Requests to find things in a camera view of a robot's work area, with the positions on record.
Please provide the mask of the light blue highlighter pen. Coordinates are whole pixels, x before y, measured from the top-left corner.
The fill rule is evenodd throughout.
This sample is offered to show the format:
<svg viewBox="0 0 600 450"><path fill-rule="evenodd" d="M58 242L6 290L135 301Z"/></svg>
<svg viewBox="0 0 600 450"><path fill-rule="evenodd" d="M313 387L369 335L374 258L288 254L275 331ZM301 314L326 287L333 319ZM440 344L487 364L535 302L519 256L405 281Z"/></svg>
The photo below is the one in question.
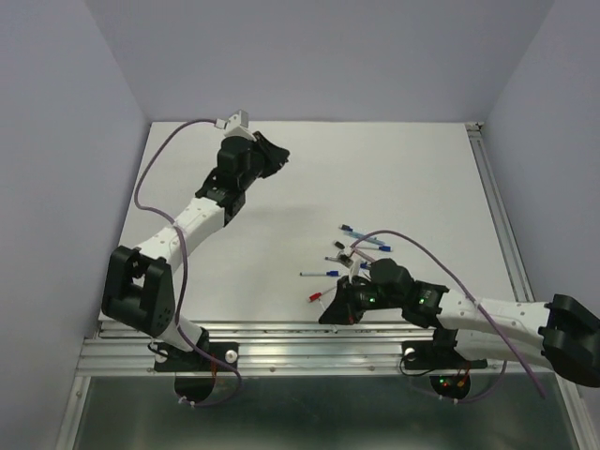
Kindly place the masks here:
<svg viewBox="0 0 600 450"><path fill-rule="evenodd" d="M356 231L346 231L346 234L348 234L352 238L360 240L361 242L368 242L376 246L386 246L386 243L384 241L374 236L366 236L365 234Z"/></svg>

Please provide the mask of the aluminium right rail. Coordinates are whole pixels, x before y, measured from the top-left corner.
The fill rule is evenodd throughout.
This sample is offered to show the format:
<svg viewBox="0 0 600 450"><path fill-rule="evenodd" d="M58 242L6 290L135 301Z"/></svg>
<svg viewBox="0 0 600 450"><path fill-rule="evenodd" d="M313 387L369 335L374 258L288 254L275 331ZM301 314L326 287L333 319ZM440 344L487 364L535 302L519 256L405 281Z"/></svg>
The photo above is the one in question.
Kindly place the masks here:
<svg viewBox="0 0 600 450"><path fill-rule="evenodd" d="M476 122L465 124L477 170L487 199L502 257L515 299L518 302L532 303L535 298L524 267L518 243L510 219L506 213L503 198L496 182L488 158L483 137L483 125Z"/></svg>

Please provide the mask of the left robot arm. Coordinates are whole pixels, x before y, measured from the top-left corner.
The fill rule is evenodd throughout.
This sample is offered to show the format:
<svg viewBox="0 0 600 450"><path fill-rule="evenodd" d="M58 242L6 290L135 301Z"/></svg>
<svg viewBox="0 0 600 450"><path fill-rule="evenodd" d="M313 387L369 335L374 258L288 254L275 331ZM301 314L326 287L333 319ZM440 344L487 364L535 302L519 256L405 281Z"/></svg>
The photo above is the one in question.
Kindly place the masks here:
<svg viewBox="0 0 600 450"><path fill-rule="evenodd" d="M246 191L288 162L290 151L259 131L247 139L227 137L217 166L184 210L152 237L130 248L116 248L109 259L102 313L176 349L186 368L201 368L209 348L207 333L181 314L173 274L188 266L188 256L213 233L226 227L246 202Z"/></svg>

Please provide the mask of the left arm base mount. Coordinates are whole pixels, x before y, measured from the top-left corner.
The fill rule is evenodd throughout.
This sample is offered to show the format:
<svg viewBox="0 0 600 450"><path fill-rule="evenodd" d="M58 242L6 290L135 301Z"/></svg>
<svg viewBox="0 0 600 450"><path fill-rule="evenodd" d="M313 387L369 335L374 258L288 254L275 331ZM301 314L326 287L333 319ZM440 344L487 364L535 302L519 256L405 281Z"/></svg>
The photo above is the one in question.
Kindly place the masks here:
<svg viewBox="0 0 600 450"><path fill-rule="evenodd" d="M243 382L237 375L237 342L209 342L204 349L210 358L195 351L182 352L164 342L151 342L147 349L155 356L154 371L174 376L173 390L180 404L217 406L240 393Z"/></svg>

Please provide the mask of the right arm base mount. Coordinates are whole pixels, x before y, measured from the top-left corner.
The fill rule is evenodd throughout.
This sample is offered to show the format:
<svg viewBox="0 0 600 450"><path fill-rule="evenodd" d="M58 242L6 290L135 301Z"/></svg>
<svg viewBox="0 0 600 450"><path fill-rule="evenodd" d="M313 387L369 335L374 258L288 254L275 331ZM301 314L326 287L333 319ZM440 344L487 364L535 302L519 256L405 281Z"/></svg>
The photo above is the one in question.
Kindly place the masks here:
<svg viewBox="0 0 600 450"><path fill-rule="evenodd" d="M468 360L453 348L435 347L432 341L410 340L402 345L399 372L410 378L428 378L430 390L438 398L455 402L467 399L472 387L471 372L488 367L486 359Z"/></svg>

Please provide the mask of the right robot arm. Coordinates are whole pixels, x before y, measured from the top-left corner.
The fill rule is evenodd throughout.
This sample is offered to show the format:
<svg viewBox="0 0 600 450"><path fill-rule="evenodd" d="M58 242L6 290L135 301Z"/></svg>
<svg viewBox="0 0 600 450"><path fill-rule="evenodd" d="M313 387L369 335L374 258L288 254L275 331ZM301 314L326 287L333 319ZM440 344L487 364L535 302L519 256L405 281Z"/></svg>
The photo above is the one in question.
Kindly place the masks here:
<svg viewBox="0 0 600 450"><path fill-rule="evenodd" d="M403 343L403 368L433 372L485 368L514 361L548 368L572 383L599 385L599 319L575 298L549 302L470 299L444 285L412 277L391 259L372 263L367 276L341 277L318 322L356 325L370 311L396 310L430 329L431 339Z"/></svg>

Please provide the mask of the white pen blue cap lower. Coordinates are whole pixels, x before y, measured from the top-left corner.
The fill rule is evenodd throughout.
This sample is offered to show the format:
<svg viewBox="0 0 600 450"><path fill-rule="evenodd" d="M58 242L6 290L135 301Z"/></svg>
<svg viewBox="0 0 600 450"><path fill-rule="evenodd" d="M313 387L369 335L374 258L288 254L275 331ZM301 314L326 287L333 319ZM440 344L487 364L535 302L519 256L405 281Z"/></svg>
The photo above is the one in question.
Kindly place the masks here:
<svg viewBox="0 0 600 450"><path fill-rule="evenodd" d="M340 276L339 271L330 270L330 271L321 271L321 272L307 272L302 271L299 273L300 277L328 277L328 278L337 278Z"/></svg>

